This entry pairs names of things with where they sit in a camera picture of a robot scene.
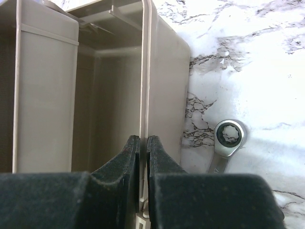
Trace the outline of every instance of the white marble surface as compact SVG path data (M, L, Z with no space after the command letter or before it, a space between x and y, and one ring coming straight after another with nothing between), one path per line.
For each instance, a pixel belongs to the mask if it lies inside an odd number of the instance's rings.
M88 0L54 0L63 9ZM216 124L242 121L248 140L228 173L271 186L289 229L305 228L305 0L155 0L190 45L182 166L205 173Z

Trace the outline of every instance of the black foam padding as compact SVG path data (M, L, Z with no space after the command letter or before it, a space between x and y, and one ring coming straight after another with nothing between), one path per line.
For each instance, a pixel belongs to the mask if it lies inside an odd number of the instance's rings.
M153 229L284 229L267 183L255 175L187 174L148 140Z
M92 175L0 176L0 228L134 228L138 212L139 137Z

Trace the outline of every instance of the plastic bin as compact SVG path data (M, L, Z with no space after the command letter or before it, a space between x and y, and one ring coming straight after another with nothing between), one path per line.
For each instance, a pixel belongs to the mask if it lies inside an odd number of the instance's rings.
M79 30L31 0L0 3L7 47L0 51L0 115L9 125L6 142L1 130L2 167L10 170L13 161L13 172L94 171L130 135L143 146L160 136L180 162L188 45L150 0L101 0L69 13L98 28Z

